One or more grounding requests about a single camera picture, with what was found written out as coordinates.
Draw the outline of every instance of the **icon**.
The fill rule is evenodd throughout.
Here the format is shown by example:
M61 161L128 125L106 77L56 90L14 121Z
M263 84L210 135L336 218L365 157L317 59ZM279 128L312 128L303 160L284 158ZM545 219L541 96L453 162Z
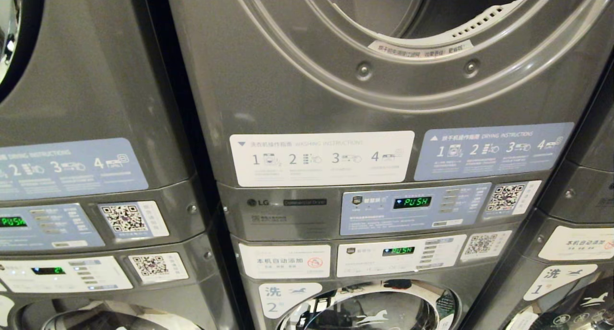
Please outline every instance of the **icon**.
M462 156L462 150L460 144L452 144L448 148L448 157L460 157Z
M582 300L586 300L586 301L580 304L580 306L582 307L596 306L598 304L605 302L605 297L607 296L608 296L608 292L603 293L599 297L585 297Z
M554 325L562 325L568 322L570 319L571 319L570 315L560 315L556 317L555 320L552 321L552 323Z
M367 325L367 324L378 324L384 323L388 318L385 315L388 314L388 311L381 310L375 316L357 316L358 318L363 318L361 321L356 322L356 325Z

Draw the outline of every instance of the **gray metal panel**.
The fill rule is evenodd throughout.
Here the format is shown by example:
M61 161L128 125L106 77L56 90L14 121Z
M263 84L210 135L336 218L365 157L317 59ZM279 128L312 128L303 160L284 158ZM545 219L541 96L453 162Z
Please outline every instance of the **gray metal panel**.
M193 174L144 0L45 0L29 64L0 105L0 146L123 137L149 188Z
M564 161L537 206L575 223L614 223L614 173Z
M254 241L268 240L318 240L357 237L374 237L381 234L362 236L341 236L340 222L342 195L344 192L365 190L391 190L403 188L430 188L436 186L462 185L472 183L493 183L493 188L487 193L486 201L478 215L476 223L454 227L417 230L411 234L423 234L437 230L468 229L473 227L510 223L524 218L525 214L502 216L502 218L484 219L483 210L492 190L497 183L513 181L544 180L547 171L524 173L522 175L505 175L500 177L481 177L461 179L453 183L446 181L430 181L423 183L383 184L368 186L328 186L320 188L231 188L218 184L222 203L226 208L224 214L228 221L228 229L239 238ZM325 205L284 205L285 200L324 200ZM386 236L397 236L409 232L388 233Z
M428 129L577 122L614 41L608 0L527 0L472 37L484 46L419 63L368 50L373 39L307 0L170 1L213 170L231 187L235 133L413 130L417 156ZM465 77L470 59L480 72Z
M216 244L212 243L207 235L201 235L179 244L99 253L101 256L112 254L116 257L117 262L134 285L132 289L105 293L67 293L61 295L0 292L0 295L5 295L15 302L15 306L9 315L9 325L13 326L13 328L9 328L9 330L21 329L15 326L18 324L19 317L21 317L20 311L25 306L37 302L45 302L53 298L60 298L68 302L83 299L121 301L180 315L204 329L239 329L239 324L236 323L233 302L228 294L229 289L222 280L219 265L213 257L204 258L206 253L214 249L218 249ZM132 271L132 267L127 261L127 256L132 254L166 252L177 252L181 256L189 274L188 279L144 285L136 277L136 273ZM84 256L92 257L96 256L96 254L57 255L53 256L53 258L79 258ZM21 258L44 259L49 257L22 256ZM48 310L48 312L49 314L47 315L49 317L56 314L54 310Z

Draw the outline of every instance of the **qr code sticker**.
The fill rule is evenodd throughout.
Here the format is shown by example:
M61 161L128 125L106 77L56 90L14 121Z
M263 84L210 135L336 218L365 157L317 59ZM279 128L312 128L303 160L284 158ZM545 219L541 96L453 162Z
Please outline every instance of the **qr code sticker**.
M134 267L141 276L168 275L168 267L163 256L133 256Z
M512 210L520 199L524 184L498 186L486 208L487 212Z
M486 234L484 236L472 236L465 247L465 256L471 254L488 253L493 248L498 234Z
M136 205L108 205L101 206L100 209L115 232L147 230L143 215Z

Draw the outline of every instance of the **blue label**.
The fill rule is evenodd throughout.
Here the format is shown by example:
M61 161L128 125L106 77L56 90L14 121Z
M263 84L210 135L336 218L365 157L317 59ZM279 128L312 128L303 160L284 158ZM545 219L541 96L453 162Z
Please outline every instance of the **blue label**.
M0 252L104 245L79 204L0 208Z
M126 192L148 186L124 138L0 148L0 200Z
M548 170L574 123L429 130L414 179L488 177Z

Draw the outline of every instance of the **laundry machine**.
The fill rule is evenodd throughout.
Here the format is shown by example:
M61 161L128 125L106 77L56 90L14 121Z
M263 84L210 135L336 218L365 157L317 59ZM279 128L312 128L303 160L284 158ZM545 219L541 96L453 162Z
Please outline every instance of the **laundry machine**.
M1 0L0 254L91 253L205 230L145 0Z
M242 329L220 249L209 231L153 247L2 256L0 329Z
M521 220L614 41L612 0L169 2L230 231L253 241Z

